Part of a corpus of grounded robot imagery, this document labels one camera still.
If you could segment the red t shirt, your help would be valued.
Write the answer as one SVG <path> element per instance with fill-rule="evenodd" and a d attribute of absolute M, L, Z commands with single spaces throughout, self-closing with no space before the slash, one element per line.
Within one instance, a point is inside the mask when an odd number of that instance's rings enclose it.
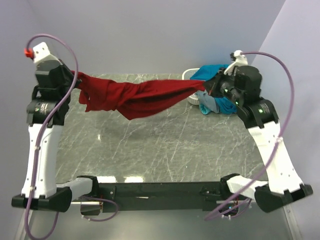
<path fill-rule="evenodd" d="M 78 73 L 81 82 L 79 103 L 90 111 L 118 111 L 126 119 L 145 118 L 160 113 L 197 91 L 202 80 L 154 79 L 141 83 L 116 82 Z"/>

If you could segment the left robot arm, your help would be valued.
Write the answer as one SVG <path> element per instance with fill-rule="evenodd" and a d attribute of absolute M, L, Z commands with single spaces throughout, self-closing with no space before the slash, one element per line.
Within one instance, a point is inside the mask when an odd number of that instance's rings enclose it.
<path fill-rule="evenodd" d="M 89 175 L 56 183 L 58 145 L 71 98 L 60 101 L 71 89 L 74 74 L 61 60 L 52 59 L 36 63 L 35 77 L 38 84 L 26 108 L 30 142 L 27 174 L 21 193 L 12 197 L 11 205 L 64 213 L 82 196 L 96 200 L 99 183 L 97 177 Z"/>

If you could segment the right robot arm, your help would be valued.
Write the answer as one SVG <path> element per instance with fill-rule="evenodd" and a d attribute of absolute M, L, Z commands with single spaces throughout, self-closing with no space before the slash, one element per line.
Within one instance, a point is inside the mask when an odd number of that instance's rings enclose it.
<path fill-rule="evenodd" d="M 227 98 L 235 104 L 236 114 L 262 158 L 265 167 L 262 173 L 268 177 L 267 181 L 237 173 L 222 177 L 221 197 L 229 202 L 243 196 L 254 200 L 263 212 L 270 213 L 311 196 L 314 191 L 311 185 L 303 183 L 292 164 L 282 137 L 285 126 L 280 124 L 273 103 L 260 96 L 261 82 L 259 70 L 247 65 L 236 67 L 232 72 L 222 67 L 203 85 L 210 96 Z"/>

